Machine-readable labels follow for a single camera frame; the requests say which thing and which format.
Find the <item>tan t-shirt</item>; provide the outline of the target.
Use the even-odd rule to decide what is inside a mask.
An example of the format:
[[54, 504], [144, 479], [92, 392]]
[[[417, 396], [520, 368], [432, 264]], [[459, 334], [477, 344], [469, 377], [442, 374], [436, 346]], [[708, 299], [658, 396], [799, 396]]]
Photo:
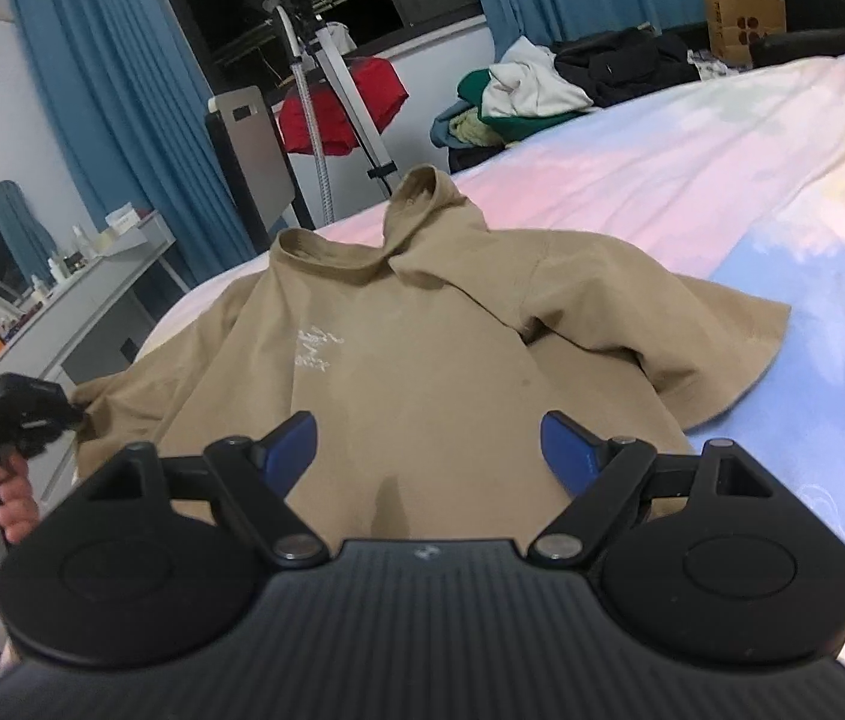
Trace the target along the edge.
[[306, 411], [318, 452], [289, 502], [326, 543], [525, 543], [569, 500], [539, 449], [544, 415], [680, 454], [764, 376], [789, 318], [603, 234], [494, 231], [420, 167], [380, 244], [284, 231], [264, 270], [77, 388], [77, 471], [133, 440], [196, 454]]

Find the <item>pile of mixed clothes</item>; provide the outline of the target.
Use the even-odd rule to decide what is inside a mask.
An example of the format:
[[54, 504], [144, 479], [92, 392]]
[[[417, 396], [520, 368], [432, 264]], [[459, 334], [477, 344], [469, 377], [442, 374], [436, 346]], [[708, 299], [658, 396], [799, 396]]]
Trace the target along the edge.
[[435, 117], [431, 140], [452, 156], [515, 145], [548, 128], [648, 94], [733, 76], [699, 46], [700, 28], [640, 25], [546, 47], [516, 39], [504, 57], [470, 71], [456, 103]]

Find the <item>white dressing desk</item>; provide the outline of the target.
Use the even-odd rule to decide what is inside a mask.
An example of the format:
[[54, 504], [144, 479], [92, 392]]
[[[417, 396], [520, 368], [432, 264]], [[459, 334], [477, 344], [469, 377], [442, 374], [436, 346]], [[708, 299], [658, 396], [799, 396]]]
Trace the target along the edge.
[[0, 376], [16, 372], [64, 392], [125, 371], [154, 330], [149, 310], [190, 291], [172, 263], [175, 236], [152, 211], [63, 286], [0, 353]]

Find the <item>white tissue box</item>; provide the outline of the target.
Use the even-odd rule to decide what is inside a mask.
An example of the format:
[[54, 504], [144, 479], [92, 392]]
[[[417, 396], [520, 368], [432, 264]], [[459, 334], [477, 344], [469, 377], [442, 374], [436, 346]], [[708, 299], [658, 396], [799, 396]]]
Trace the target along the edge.
[[126, 203], [126, 205], [110, 211], [110, 213], [105, 216], [105, 223], [107, 223], [107, 227], [115, 234], [118, 234], [118, 236], [123, 236], [126, 232], [131, 231], [131, 229], [133, 229], [139, 221], [141, 221], [139, 211], [137, 211], [131, 203]]

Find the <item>left blue curtain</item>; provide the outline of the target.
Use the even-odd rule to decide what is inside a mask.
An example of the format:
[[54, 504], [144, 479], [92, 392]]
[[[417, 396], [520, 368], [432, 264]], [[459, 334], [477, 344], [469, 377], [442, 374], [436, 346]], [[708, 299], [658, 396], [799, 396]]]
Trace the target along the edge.
[[205, 129], [211, 90], [167, 0], [11, 0], [40, 101], [94, 223], [159, 211], [206, 281], [251, 245]]

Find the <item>black sofa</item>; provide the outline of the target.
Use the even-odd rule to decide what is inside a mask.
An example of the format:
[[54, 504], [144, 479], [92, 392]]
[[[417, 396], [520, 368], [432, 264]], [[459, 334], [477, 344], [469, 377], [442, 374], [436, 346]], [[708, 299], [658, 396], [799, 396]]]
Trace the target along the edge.
[[785, 0], [786, 31], [760, 39], [760, 62], [673, 86], [492, 151], [450, 171], [573, 187], [800, 188], [845, 164], [845, 0]]

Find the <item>red garment on stand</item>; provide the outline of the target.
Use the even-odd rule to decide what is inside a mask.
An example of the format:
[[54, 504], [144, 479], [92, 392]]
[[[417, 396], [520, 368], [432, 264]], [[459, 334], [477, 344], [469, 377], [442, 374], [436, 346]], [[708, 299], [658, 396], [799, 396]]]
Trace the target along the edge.
[[[386, 59], [367, 57], [349, 62], [362, 101], [378, 132], [383, 132], [409, 99], [408, 90], [401, 83], [395, 67]], [[308, 85], [313, 110], [317, 117], [323, 153], [326, 156], [346, 156], [357, 148], [356, 132], [342, 109], [341, 101], [326, 82]], [[287, 91], [278, 114], [282, 143], [287, 153], [312, 154], [310, 133], [306, 128], [302, 99], [297, 88]]]

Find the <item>brown paper bag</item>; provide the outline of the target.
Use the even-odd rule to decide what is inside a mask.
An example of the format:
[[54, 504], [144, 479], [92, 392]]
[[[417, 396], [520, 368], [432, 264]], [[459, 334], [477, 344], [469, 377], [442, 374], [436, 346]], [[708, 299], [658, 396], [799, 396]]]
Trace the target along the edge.
[[785, 0], [703, 0], [710, 52], [726, 65], [749, 65], [751, 47], [786, 31]]

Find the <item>wavy frame mirror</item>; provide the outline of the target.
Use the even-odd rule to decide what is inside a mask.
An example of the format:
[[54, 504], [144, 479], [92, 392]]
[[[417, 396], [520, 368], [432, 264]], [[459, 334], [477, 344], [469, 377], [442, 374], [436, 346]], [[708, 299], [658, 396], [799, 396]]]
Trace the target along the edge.
[[32, 278], [50, 278], [55, 239], [34, 215], [20, 187], [0, 182], [0, 299], [18, 305], [32, 291]]

